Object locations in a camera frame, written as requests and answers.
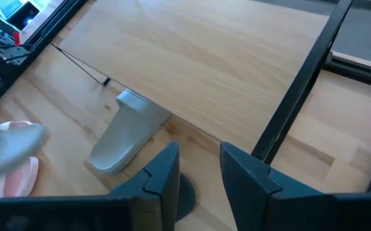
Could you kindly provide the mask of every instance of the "red part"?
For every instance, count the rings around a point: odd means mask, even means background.
[[[19,32],[15,31],[13,32],[13,39],[14,39],[14,45],[20,46],[20,35]]]

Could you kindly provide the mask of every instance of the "black machine frame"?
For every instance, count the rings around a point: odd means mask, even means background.
[[[331,47],[354,0],[340,0],[251,155],[271,164],[322,69],[371,85],[371,67],[332,55]],[[371,191],[371,182],[367,192]]]
[[[65,0],[26,41],[25,44],[34,45],[35,50],[11,71],[9,77],[0,77],[0,98],[86,2]],[[355,65],[331,53],[332,44],[352,3],[353,0],[340,0],[253,149],[251,155],[266,164],[270,164],[277,154],[322,69],[371,85],[371,67]],[[371,182],[367,191],[371,191]]]

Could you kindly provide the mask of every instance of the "gray support stand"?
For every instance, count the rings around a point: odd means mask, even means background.
[[[103,173],[124,168],[170,113],[126,89],[117,97],[117,114],[91,151],[89,162]]]

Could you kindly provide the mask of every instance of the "pink object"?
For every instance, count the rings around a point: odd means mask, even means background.
[[[32,123],[27,121],[7,122],[0,124],[0,130],[8,130],[30,124]],[[0,198],[28,196],[36,182],[38,170],[38,158],[29,157],[19,169],[5,176],[0,176]]]

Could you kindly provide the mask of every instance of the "black metal frame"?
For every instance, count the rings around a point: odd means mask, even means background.
[[[352,2],[338,3],[251,155],[271,164],[321,69],[371,85],[370,66],[332,56],[330,51]],[[367,191],[371,191],[371,182]]]
[[[35,49],[20,66],[10,70],[9,76],[0,77],[0,98],[86,2],[87,0],[63,1],[44,24],[25,42],[25,44],[34,45]]]

